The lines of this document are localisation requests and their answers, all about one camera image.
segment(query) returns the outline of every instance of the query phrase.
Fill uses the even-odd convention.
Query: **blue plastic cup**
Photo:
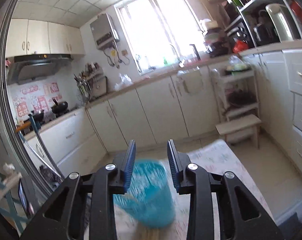
[[[175,210],[165,168],[156,161],[136,161],[125,195],[113,195],[114,203],[151,228],[173,222]]]

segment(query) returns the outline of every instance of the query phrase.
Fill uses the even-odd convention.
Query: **metal screw head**
[[[226,177],[228,178],[228,179],[233,179],[234,178],[234,173],[233,172],[231,172],[231,171],[227,171],[226,173],[225,173],[225,175],[226,175]]]
[[[110,163],[110,164],[107,164],[105,166],[105,168],[108,170],[108,171],[112,171],[115,169],[115,165],[113,163]]]
[[[78,177],[78,173],[77,172],[72,172],[70,175],[69,175],[69,178],[70,179],[76,179]]]
[[[198,168],[198,165],[196,165],[195,163],[190,163],[190,164],[188,164],[188,168],[190,170],[194,171]]]

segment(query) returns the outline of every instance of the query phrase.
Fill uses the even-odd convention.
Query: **range hood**
[[[33,54],[9,59],[8,85],[24,84],[52,76],[72,60],[69,54]]]

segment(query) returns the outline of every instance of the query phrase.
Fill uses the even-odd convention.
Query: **window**
[[[198,21],[184,0],[135,0],[119,8],[140,73],[193,57],[205,51]]]

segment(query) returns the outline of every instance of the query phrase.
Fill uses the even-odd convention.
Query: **window frame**
[[[116,9],[116,11],[117,11],[117,15],[118,15],[119,21],[120,21],[120,23],[121,23],[121,27],[122,27],[122,29],[123,29],[123,32],[124,32],[126,41],[127,41],[128,45],[129,45],[129,49],[130,49],[132,55],[134,54],[134,53],[133,53],[133,52],[134,52],[134,49],[133,49],[133,47],[132,47],[132,45],[131,45],[131,43],[130,43],[130,38],[129,38],[129,35],[128,35],[128,33],[127,33],[127,31],[126,31],[126,28],[125,28],[126,23],[125,23],[125,20],[124,20],[124,18],[123,18],[123,16],[122,16],[121,9],[125,9],[125,10],[126,10],[126,13],[127,13],[127,15],[128,15],[128,17],[130,18],[130,13],[129,13],[129,11],[128,11],[127,5],[130,4],[130,3],[132,3],[132,2],[134,2],[134,1],[136,1],[136,0],[123,0],[122,2],[118,3],[118,4],[115,6],[115,9]],[[180,51],[179,45],[177,44],[177,42],[176,42],[176,40],[175,40],[174,34],[173,34],[173,33],[171,32],[171,30],[170,30],[170,27],[169,27],[169,25],[168,25],[168,22],[167,22],[165,16],[164,16],[163,13],[161,12],[161,8],[160,8],[160,6],[159,6],[157,0],[148,0],[148,1],[150,2],[151,6],[153,7],[153,10],[154,10],[155,14],[156,14],[157,17],[158,17],[159,22],[160,22],[160,24],[161,24],[161,26],[162,26],[162,28],[163,28],[163,30],[164,30],[166,36],[167,36],[167,39],[168,39],[168,40],[174,45],[174,47],[176,48],[178,57],[181,57],[181,51]],[[198,26],[198,28],[199,28],[199,31],[204,32],[204,30],[203,30],[203,28],[202,28],[202,26],[201,26],[201,24],[200,24],[200,21],[199,21],[199,19],[197,18],[197,16],[195,15],[195,12],[193,11],[193,9],[192,9],[192,7],[190,6],[189,2],[188,2],[187,0],[183,0],[183,1],[185,2],[185,4],[187,5],[187,7],[189,8],[189,10],[190,10],[190,12],[191,12],[191,14],[192,14],[194,20],[196,21],[197,26]],[[137,67],[137,69],[138,69],[140,75],[144,75],[144,74],[147,74],[147,73],[156,71],[156,70],[165,70],[165,69],[168,69],[168,68],[172,68],[172,67],[175,67],[175,66],[179,66],[179,63],[176,63],[176,64],[172,64],[172,65],[167,66],[167,67],[160,67],[160,68],[158,68],[158,67],[152,67],[152,68],[149,68],[148,70],[143,71],[143,70],[141,69],[141,67],[139,66],[139,63],[138,63],[138,61],[136,60],[135,56],[133,56],[133,58],[134,58],[134,62],[135,62],[135,64],[136,64],[136,67]]]

